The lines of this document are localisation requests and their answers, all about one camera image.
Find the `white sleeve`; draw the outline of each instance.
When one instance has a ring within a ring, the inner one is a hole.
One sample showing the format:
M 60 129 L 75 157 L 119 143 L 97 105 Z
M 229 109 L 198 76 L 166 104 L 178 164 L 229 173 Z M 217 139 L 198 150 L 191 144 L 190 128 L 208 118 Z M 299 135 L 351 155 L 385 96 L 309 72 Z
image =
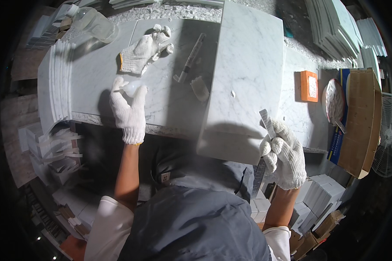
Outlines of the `white sleeve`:
M 286 226 L 268 228 L 263 231 L 270 247 L 272 261 L 290 261 L 289 238 L 291 231 Z
M 134 213 L 111 197 L 100 200 L 84 253 L 84 261 L 116 261 L 131 233 Z

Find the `marble slab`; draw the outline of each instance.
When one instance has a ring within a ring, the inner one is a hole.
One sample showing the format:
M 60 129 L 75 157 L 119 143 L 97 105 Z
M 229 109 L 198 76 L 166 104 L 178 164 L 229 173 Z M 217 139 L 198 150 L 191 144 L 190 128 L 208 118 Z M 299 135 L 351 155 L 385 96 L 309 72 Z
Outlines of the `marble slab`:
M 119 52 L 134 43 L 144 34 L 152 32 L 154 24 L 171 29 L 172 37 L 166 43 L 174 44 L 173 54 L 163 53 L 143 76 L 119 71 Z M 150 19 L 119 24 L 120 36 L 105 46 L 93 46 L 93 39 L 82 35 L 70 40 L 83 46 L 74 54 L 71 100 L 72 111 L 113 117 L 109 106 L 109 94 L 116 76 L 126 81 L 141 81 L 148 87 L 145 98 L 145 117 L 147 124 L 180 128 L 199 133 L 205 107 L 199 102 L 190 86 L 190 81 L 202 76 L 210 90 L 214 71 L 216 45 L 220 25 L 216 23 L 186 19 Z M 199 51 L 199 63 L 193 64 L 183 84 L 173 80 L 180 75 L 183 66 L 200 33 L 207 37 Z M 89 52 L 81 55 L 83 48 Z M 124 95 L 128 102 L 132 99 Z
M 282 71 L 282 20 L 226 1 L 206 128 L 264 137 L 258 112 L 267 109 L 276 117 Z
M 48 50 L 38 67 L 38 111 L 44 133 L 48 133 L 56 124 L 53 112 L 52 93 L 50 92 L 50 53 L 51 49 Z
M 276 119 L 290 127 L 304 148 L 327 151 L 333 127 L 328 123 L 322 110 L 321 97 L 328 81 L 336 76 L 336 70 L 321 70 L 307 57 L 291 48 L 285 49 L 282 95 Z M 318 75 L 318 102 L 301 100 L 300 72 L 304 70 Z

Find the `white knit glove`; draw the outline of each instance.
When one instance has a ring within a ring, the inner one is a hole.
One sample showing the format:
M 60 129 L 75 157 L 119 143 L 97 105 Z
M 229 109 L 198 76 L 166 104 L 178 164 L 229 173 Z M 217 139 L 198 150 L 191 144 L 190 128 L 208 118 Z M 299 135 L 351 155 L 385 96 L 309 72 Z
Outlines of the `white knit glove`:
M 171 30 L 168 26 L 154 25 L 155 32 L 144 35 L 134 44 L 120 52 L 121 68 L 120 71 L 141 74 L 147 70 L 148 65 L 158 60 L 163 50 L 172 54 L 174 45 L 172 43 L 163 44 L 171 37 Z
M 119 92 L 119 87 L 126 84 L 128 82 L 121 76 L 115 78 L 110 92 L 110 107 L 115 115 L 116 127 L 123 130 L 122 140 L 126 144 L 141 144 L 145 136 L 144 104 L 147 87 L 143 85 L 137 89 L 132 105 L 129 106 Z
M 284 123 L 272 120 L 276 138 L 267 135 L 260 144 L 266 175 L 283 190 L 299 188 L 306 179 L 305 156 L 298 138 Z

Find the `plastic container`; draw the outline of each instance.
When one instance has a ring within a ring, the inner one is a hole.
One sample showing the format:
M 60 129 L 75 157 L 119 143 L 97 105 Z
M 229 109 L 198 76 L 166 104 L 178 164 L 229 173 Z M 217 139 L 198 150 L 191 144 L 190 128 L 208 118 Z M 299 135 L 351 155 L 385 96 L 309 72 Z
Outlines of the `plastic container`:
M 126 92 L 127 96 L 134 98 L 138 87 L 141 85 L 143 85 L 141 81 L 131 81 L 127 85 L 121 86 L 120 89 Z
M 103 43 L 112 42 L 119 33 L 116 24 L 92 7 L 79 8 L 77 5 L 71 5 L 66 16 L 72 18 L 77 29 L 91 34 Z

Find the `orange sponge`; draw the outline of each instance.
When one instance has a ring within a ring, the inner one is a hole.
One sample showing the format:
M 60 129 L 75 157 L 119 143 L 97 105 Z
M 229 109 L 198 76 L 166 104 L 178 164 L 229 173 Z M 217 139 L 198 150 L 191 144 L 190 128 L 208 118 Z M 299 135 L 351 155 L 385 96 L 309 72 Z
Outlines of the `orange sponge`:
M 318 77 L 308 70 L 301 72 L 301 99 L 318 102 Z

